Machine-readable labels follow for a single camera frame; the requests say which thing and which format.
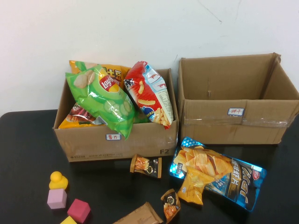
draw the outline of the cardboard box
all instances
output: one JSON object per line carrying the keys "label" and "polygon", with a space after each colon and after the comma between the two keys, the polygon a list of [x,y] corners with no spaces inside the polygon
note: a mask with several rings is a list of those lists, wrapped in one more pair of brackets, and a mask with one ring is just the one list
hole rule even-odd
{"label": "cardboard box", "polygon": [[280,55],[182,58],[181,139],[203,144],[277,144],[299,113],[299,94]]}
{"label": "cardboard box", "polygon": [[171,70],[157,70],[164,78],[173,109],[174,121],[167,130],[156,123],[133,124],[127,140],[106,126],[58,129],[75,104],[65,81],[54,131],[68,160],[90,161],[174,155],[178,139],[178,111],[172,84]]}

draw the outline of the red block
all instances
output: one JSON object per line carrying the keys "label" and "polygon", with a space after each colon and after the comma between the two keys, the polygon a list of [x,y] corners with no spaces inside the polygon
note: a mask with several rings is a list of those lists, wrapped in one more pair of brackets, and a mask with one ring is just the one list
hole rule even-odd
{"label": "red block", "polygon": [[75,199],[67,214],[75,221],[83,223],[90,212],[88,203]]}

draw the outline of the small snack packet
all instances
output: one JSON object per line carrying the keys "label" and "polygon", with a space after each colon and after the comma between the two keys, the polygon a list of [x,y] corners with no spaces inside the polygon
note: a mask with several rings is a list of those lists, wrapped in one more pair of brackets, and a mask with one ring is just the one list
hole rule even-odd
{"label": "small snack packet", "polygon": [[65,76],[79,106],[125,138],[129,136],[135,109],[127,94],[101,65]]}
{"label": "small snack packet", "polygon": [[76,103],[58,128],[92,127],[98,125],[104,126],[100,119],[96,119]]}
{"label": "small snack packet", "polygon": [[[70,61],[71,72],[73,74],[78,74],[97,65],[98,64],[96,63]],[[106,72],[111,76],[111,78],[116,81],[119,87],[124,89],[124,78],[126,77],[128,71],[131,68],[112,64],[101,64],[101,66],[106,70]]]}
{"label": "small snack packet", "polygon": [[114,224],[158,224],[162,222],[163,220],[155,212],[150,203],[146,202],[143,206],[132,211]]}
{"label": "small snack packet", "polygon": [[142,174],[146,174],[148,176],[161,178],[161,171],[162,171],[162,158],[158,159],[147,159],[138,156],[137,154],[134,155],[131,166],[130,172],[138,172]]}
{"label": "small snack packet", "polygon": [[174,189],[168,190],[162,197],[164,214],[166,216],[166,224],[169,223],[173,217],[180,211],[181,203],[178,195]]}
{"label": "small snack packet", "polygon": [[168,129],[173,112],[164,79],[148,65],[137,62],[125,78],[125,86],[138,107],[151,122]]}
{"label": "small snack packet", "polygon": [[187,171],[187,176],[178,191],[178,197],[186,202],[203,205],[202,192],[205,185],[215,179],[191,167],[187,167]]}

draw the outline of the yellow rubber duck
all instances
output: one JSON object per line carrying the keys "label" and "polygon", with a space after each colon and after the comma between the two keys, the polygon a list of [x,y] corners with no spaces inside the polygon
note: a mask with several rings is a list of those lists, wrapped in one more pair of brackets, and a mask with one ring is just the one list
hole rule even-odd
{"label": "yellow rubber duck", "polygon": [[62,176],[62,174],[59,171],[53,172],[50,176],[50,179],[51,179],[49,183],[50,190],[60,189],[60,188],[63,188],[65,190],[67,184],[69,183],[69,181],[65,178],[65,176]]}

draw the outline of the pink block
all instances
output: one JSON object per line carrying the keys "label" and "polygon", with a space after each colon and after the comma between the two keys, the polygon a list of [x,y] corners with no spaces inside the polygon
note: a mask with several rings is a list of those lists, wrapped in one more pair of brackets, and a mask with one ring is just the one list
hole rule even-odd
{"label": "pink block", "polygon": [[75,199],[67,214],[75,221],[83,223],[90,212],[88,203]]}
{"label": "pink block", "polygon": [[47,204],[51,209],[65,208],[66,204],[66,192],[64,189],[49,190]]}

